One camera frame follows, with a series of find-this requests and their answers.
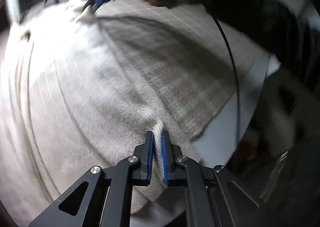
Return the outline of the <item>pink plaid woven mat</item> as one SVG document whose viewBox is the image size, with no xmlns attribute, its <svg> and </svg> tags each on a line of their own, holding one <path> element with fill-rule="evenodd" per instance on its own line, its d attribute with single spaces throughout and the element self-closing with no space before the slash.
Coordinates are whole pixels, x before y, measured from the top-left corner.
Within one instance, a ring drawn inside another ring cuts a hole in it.
<svg viewBox="0 0 320 227">
<path fill-rule="evenodd" d="M 268 56 L 237 30 L 218 28 L 200 5 L 168 9 L 116 0 L 103 4 L 96 15 L 113 27 L 130 64 L 188 139 L 200 135 L 234 94 L 234 75 L 244 77 Z"/>
</svg>

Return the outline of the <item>cream ribbed knit sweater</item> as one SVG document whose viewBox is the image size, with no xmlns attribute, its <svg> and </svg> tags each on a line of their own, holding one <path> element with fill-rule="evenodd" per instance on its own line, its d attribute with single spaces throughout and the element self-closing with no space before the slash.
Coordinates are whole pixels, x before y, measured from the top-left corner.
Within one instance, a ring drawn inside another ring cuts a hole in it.
<svg viewBox="0 0 320 227">
<path fill-rule="evenodd" d="M 14 24 L 1 65 L 1 201 L 28 226 L 94 165 L 129 156 L 166 128 L 199 160 L 157 93 L 163 75 L 201 46 L 190 6 L 117 0 L 96 13 L 85 0 L 52 5 Z"/>
</svg>

